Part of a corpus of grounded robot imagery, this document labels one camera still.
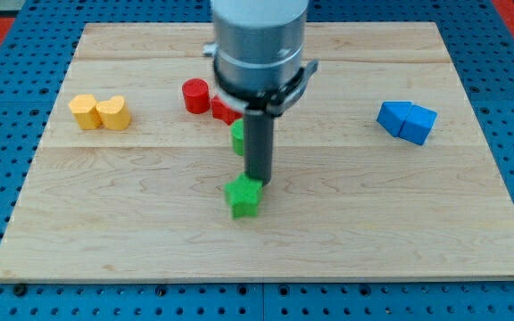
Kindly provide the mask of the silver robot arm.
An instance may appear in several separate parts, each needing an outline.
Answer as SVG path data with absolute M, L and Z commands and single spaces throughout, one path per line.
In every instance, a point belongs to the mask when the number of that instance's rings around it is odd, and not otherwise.
M 302 65 L 308 0 L 213 0 L 216 84 L 236 111 L 281 116 L 303 96 L 319 62 Z

